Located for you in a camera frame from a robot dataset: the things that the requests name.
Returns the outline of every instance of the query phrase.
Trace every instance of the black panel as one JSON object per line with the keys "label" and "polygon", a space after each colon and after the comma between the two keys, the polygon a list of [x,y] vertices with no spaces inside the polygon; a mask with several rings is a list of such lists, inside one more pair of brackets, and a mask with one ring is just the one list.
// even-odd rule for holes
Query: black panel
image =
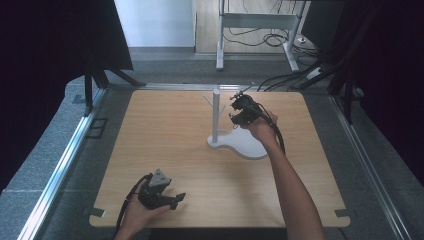
{"label": "black panel", "polygon": [[423,12],[412,1],[386,1],[359,47],[354,74],[365,93],[362,107],[424,185]]}
{"label": "black panel", "polygon": [[113,0],[2,1],[0,190],[48,126],[91,56],[132,69]]}

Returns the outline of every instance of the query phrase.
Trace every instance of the white stand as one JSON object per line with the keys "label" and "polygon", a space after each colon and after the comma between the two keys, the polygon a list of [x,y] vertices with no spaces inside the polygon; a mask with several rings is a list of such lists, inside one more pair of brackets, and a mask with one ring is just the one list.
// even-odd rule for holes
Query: white stand
{"label": "white stand", "polygon": [[305,5],[306,1],[302,1],[302,5],[296,15],[225,13],[225,0],[220,0],[220,29],[216,48],[216,70],[222,71],[224,69],[224,28],[264,28],[290,30],[289,40],[283,44],[284,52],[292,71],[299,71],[296,59],[293,57],[292,48]]}
{"label": "white stand", "polygon": [[213,108],[212,135],[208,137],[209,146],[215,149],[231,148],[240,156],[251,160],[265,157],[267,155],[265,148],[252,136],[249,130],[238,127],[228,135],[218,136],[219,116],[224,110],[224,108],[221,111],[219,110],[219,98],[220,91],[218,89],[213,90],[213,103],[206,98]]}

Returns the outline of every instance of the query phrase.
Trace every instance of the wooden table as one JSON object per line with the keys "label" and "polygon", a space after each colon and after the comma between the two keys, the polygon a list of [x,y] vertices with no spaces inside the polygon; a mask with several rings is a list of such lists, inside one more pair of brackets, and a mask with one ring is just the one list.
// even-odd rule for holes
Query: wooden table
{"label": "wooden table", "polygon": [[[345,227],[349,217],[309,115],[303,96],[286,92],[247,92],[279,116],[287,157],[317,205],[323,225]],[[234,92],[221,91],[220,129],[231,130],[228,113]],[[230,149],[211,149],[212,108],[204,99],[212,91],[133,93],[90,217],[97,227],[110,227],[125,196],[144,175],[160,168],[172,179],[164,195],[186,192],[183,202],[150,222],[149,227],[284,227],[268,157],[246,160]]]}

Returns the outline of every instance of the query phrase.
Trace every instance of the white base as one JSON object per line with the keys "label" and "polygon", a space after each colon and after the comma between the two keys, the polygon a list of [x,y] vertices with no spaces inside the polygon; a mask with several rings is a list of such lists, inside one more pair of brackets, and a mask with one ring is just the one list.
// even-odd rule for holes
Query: white base
{"label": "white base", "polygon": [[261,159],[267,155],[261,142],[254,138],[249,130],[241,127],[234,129],[228,135],[218,136],[216,143],[213,143],[212,136],[209,136],[208,144],[211,148],[231,148],[240,156],[250,160]]}

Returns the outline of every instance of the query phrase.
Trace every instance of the metal pole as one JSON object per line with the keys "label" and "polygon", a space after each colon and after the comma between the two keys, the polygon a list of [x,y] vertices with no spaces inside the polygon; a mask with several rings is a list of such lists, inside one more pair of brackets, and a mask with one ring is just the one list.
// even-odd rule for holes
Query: metal pole
{"label": "metal pole", "polygon": [[287,49],[291,50],[293,47],[293,42],[296,38],[296,34],[297,34],[297,30],[299,29],[299,25],[300,25],[300,21],[302,21],[302,14],[303,14],[303,9],[305,9],[305,5],[306,5],[306,1],[302,2],[302,6],[300,7],[299,11],[296,13],[296,19],[294,20],[294,24],[293,24],[293,28],[292,33],[290,34],[289,37],[289,42],[287,43]]}
{"label": "metal pole", "polygon": [[221,92],[218,89],[213,90],[213,121],[212,121],[212,142],[218,141],[218,120],[219,120],[219,98]]}

